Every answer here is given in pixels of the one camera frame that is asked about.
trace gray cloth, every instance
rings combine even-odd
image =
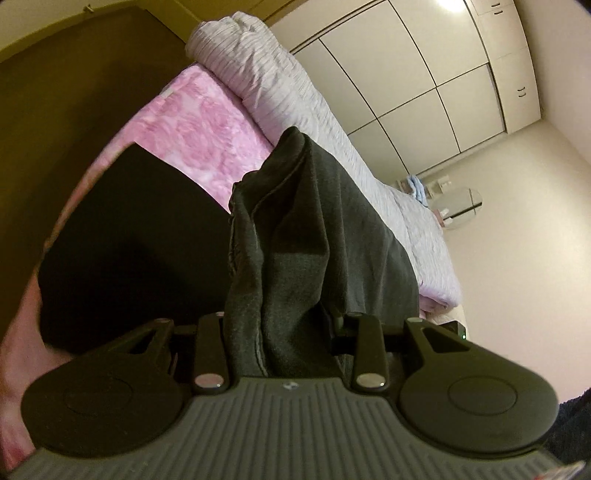
[[[296,127],[236,183],[224,338],[234,374],[342,377],[312,308],[418,315],[408,255],[343,167]]]

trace bed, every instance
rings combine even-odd
[[[202,24],[187,43],[187,54],[195,64],[141,109],[85,173],[46,249],[100,175],[132,143],[180,170],[228,210],[234,182],[260,168],[283,131],[295,125],[341,163],[403,245],[425,314],[458,307],[459,282],[435,216],[373,177],[302,66],[263,22],[237,13]],[[8,469],[34,450],[20,415],[24,391],[70,359],[43,344],[37,327],[40,305],[34,273],[0,347],[0,446]]]

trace white wall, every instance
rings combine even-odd
[[[3,0],[0,2],[0,50],[51,24],[79,13],[85,5],[105,7],[126,0]]]
[[[544,116],[591,163],[591,14],[576,0],[515,0]]]
[[[446,232],[472,340],[577,397],[591,387],[591,166],[541,121],[444,174],[483,197]]]

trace round black pad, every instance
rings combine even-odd
[[[36,447],[83,458],[136,449],[183,406],[178,385],[141,355],[80,357],[36,380],[21,411]]]

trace pink fabric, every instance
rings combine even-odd
[[[205,67],[192,65],[105,147],[70,196],[46,247],[100,175],[134,142],[183,172],[226,210],[232,185],[258,170],[272,150],[240,99]]]
[[[191,66],[142,108],[93,162],[62,210],[46,248],[100,175],[133,142],[183,172],[226,210],[232,185],[259,169],[272,150],[238,97],[201,65]],[[70,359],[43,344],[40,307],[34,273],[0,345],[0,447],[9,470],[34,451],[20,412],[23,393],[38,377]]]

